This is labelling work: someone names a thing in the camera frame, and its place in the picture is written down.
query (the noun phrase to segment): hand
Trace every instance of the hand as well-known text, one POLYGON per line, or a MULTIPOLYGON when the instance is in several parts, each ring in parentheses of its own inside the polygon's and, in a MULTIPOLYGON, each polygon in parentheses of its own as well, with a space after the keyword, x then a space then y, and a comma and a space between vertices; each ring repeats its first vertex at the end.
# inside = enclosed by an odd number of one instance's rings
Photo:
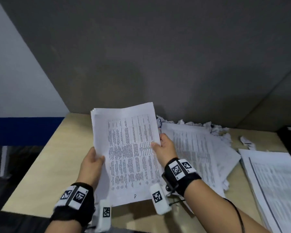
POLYGON ((83 182, 89 184, 93 187, 94 191, 97 188, 100 175, 101 168, 105 161, 105 157, 97 157, 96 150, 94 147, 89 149, 89 152, 84 157, 81 168, 79 172, 79 176, 76 182, 83 182))
POLYGON ((178 156, 173 141, 165 133, 160 134, 159 138, 162 146, 152 142, 151 147, 154 149, 159 163, 165 168, 171 159, 178 158, 178 156))

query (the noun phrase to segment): dark floor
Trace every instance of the dark floor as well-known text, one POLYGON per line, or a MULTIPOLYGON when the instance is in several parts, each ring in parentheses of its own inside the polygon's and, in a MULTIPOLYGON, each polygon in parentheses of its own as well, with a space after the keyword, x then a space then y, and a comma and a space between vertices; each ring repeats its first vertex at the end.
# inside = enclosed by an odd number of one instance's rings
MULTIPOLYGON (((23 179, 42 149, 43 147, 41 146, 13 147, 11 149, 9 170, 12 176, 9 180, 3 180, 0 178, 0 210, 19 182, 23 179)), ((0 233, 43 233, 48 225, 48 218, 0 211, 0 233)), ((137 231, 118 228, 112 228, 110 232, 137 233, 137 231)))

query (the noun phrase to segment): stack of paper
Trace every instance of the stack of paper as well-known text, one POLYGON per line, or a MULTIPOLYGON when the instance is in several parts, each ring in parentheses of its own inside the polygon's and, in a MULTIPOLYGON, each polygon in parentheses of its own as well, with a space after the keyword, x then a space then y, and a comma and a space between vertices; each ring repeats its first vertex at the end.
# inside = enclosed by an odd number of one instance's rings
POLYGON ((239 149, 258 208, 268 230, 291 233, 291 156, 239 149))
POLYGON ((151 142, 160 144, 153 103, 91 111, 94 147, 105 156, 96 200, 113 206, 151 199, 150 186, 164 183, 151 142))
POLYGON ((240 155, 205 127, 162 123, 161 131, 175 143, 179 158, 192 163, 202 180, 224 197, 223 182, 240 155))

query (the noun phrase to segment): forearm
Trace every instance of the forearm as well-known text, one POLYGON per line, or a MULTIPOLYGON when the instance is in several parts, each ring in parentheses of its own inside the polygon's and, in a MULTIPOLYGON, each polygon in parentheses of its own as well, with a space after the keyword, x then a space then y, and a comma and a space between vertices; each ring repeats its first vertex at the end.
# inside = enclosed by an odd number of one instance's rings
POLYGON ((81 224, 78 221, 52 221, 45 233, 80 233, 81 224))
MULTIPOLYGON (((208 233, 240 233, 241 225, 235 208, 202 180, 194 180, 184 198, 208 233)), ((264 227, 238 210, 246 233, 269 233, 264 227)))

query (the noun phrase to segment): black wristband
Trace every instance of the black wristband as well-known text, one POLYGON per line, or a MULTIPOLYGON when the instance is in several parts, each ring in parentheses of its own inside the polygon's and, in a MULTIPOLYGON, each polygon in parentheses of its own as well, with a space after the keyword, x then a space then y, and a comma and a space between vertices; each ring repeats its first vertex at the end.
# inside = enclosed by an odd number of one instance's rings
POLYGON ((55 205, 50 221, 76 220, 84 227, 91 221, 94 211, 93 187, 82 182, 76 182, 63 193, 55 205), (88 192, 85 191, 86 194, 84 194, 84 189, 79 189, 79 187, 86 189, 88 192))
POLYGON ((164 169, 165 172, 163 173, 162 176, 167 181, 167 185, 168 186, 170 185, 169 188, 171 188, 171 190, 175 190, 179 195, 184 196, 184 192, 188 185, 194 180, 201 179, 201 177, 197 174, 196 170, 195 172, 188 173, 187 169, 178 160, 180 159, 179 158, 171 159, 165 166, 164 169), (179 180, 177 180, 174 171, 171 170, 171 168, 169 167, 169 165, 172 164, 174 161, 178 162, 179 168, 181 168, 180 172, 183 172, 185 175, 179 180))

